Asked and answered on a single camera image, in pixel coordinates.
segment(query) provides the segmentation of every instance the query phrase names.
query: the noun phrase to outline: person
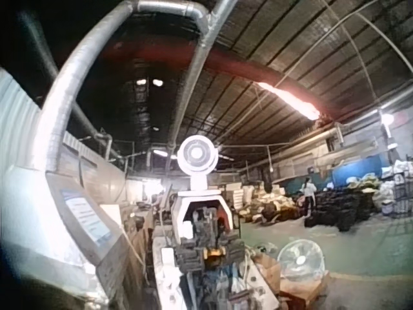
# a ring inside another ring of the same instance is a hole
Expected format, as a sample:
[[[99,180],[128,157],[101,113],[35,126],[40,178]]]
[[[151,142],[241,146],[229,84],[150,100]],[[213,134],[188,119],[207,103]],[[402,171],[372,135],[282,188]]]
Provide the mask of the person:
[[[304,215],[308,216],[308,207],[310,207],[310,213],[314,208],[316,199],[314,193],[317,191],[316,186],[311,183],[311,178],[305,178],[305,182],[301,188],[301,192],[303,192],[305,201],[304,201]]]

